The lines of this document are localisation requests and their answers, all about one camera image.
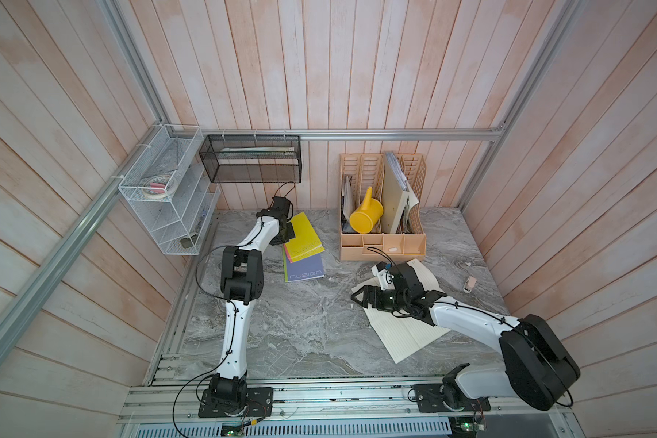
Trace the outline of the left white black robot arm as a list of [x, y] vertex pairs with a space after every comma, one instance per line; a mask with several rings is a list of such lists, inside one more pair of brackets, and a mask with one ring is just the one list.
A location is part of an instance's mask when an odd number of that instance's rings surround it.
[[247, 340], [250, 319], [264, 288], [263, 253], [294, 237], [289, 222], [294, 213], [288, 198], [274, 196], [270, 207], [257, 213], [254, 227], [234, 246], [224, 246], [220, 297], [226, 307], [220, 364], [200, 378], [208, 383], [200, 397], [201, 418], [236, 416], [248, 411]]

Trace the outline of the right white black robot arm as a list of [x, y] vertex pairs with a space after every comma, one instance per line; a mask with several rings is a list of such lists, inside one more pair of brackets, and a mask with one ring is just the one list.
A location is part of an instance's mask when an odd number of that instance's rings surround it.
[[351, 294], [354, 303], [458, 332], [503, 359], [494, 366], [463, 363], [438, 384], [416, 385], [420, 412], [486, 412], [491, 398], [507, 397], [547, 411], [580, 379], [578, 364], [545, 319], [533, 314], [520, 319], [465, 305], [438, 287], [429, 288], [425, 279], [430, 272], [418, 260], [380, 262], [372, 272], [374, 281]]

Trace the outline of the purple cover notebook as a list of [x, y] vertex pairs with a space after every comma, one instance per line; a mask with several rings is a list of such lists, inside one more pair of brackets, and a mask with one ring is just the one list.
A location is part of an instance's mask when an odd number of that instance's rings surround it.
[[291, 252], [289, 245], [284, 245], [284, 279], [286, 282], [298, 282], [325, 276], [321, 258], [323, 246], [317, 246], [307, 251]]

